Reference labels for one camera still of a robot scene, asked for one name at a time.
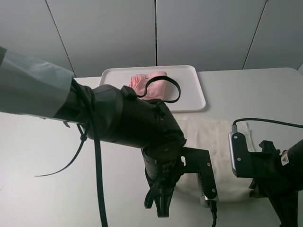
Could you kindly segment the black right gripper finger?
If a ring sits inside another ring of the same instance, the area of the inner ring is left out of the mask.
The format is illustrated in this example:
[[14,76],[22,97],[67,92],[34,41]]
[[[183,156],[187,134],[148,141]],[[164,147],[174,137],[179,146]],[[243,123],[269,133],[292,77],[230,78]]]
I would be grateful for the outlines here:
[[281,227],[298,226],[298,190],[278,192],[269,190],[267,197],[280,219]]

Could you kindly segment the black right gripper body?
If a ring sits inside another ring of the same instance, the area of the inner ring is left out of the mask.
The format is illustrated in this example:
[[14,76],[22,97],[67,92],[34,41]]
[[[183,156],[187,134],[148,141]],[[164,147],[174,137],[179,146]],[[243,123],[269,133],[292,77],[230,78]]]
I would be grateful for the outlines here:
[[253,178],[253,197],[267,197],[269,190],[278,192],[301,191],[303,189],[303,141],[287,150],[280,151],[277,158],[278,178]]

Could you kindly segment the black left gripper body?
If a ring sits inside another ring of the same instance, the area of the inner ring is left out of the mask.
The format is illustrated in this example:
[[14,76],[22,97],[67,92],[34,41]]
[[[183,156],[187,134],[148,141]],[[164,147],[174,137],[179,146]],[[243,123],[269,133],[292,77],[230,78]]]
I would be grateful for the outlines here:
[[185,164],[181,157],[185,151],[183,148],[175,159],[164,161],[153,158],[147,150],[142,149],[145,177],[150,187],[145,203],[170,203],[176,183],[184,173]]

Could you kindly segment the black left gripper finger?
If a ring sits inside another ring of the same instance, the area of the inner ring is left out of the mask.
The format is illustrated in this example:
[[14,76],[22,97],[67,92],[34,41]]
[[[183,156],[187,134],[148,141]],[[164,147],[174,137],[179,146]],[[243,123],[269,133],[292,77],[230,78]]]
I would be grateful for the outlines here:
[[169,217],[169,207],[174,192],[174,187],[158,188],[154,195],[154,202],[157,208],[159,218]]

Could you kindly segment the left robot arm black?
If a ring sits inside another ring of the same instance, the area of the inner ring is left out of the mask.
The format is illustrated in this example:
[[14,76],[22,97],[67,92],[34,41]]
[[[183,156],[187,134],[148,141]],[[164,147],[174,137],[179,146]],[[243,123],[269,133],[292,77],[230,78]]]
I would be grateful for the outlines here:
[[144,206],[166,218],[178,178],[174,166],[185,145],[184,134],[167,101],[144,101],[127,86],[90,88],[73,73],[52,63],[0,50],[0,110],[9,114],[74,122],[82,140],[95,145],[99,212],[106,219],[100,142],[139,148],[149,191]]

